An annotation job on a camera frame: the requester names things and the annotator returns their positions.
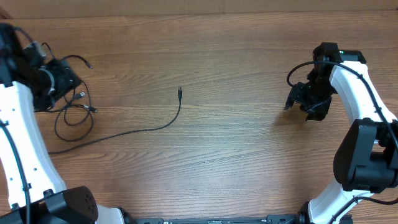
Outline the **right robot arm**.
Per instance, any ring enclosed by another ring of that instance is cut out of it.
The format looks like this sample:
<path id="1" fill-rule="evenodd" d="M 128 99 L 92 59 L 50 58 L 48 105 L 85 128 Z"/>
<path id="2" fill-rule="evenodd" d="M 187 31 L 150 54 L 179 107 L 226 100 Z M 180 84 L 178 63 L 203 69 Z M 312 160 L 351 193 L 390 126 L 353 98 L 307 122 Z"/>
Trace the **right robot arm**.
<path id="1" fill-rule="evenodd" d="M 382 201 L 373 195 L 397 187 L 397 117 L 372 84 L 363 54 L 323 42 L 309 63 L 313 69 L 308 81 L 290 85 L 284 108 L 297 103 L 307 120 L 321 121 L 337 94 L 350 128 L 334 156 L 334 178 L 326 189 L 297 214 L 268 215 L 265 222 L 352 223 L 348 212 L 362 201 L 395 205 L 396 199 Z"/>

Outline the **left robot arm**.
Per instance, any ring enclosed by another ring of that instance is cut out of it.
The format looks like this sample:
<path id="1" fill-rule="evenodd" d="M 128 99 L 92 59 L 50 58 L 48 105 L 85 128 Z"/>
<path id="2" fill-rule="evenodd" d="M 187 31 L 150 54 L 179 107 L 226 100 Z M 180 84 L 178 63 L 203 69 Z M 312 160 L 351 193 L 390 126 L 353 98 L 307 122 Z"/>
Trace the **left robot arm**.
<path id="1" fill-rule="evenodd" d="M 36 41 L 22 48 L 19 30 L 1 24 L 1 164 L 11 207 L 1 223 L 130 223 L 123 209 L 98 205 L 88 187 L 69 189 L 57 172 L 35 113 L 81 80 L 66 61 L 47 62 Z"/>

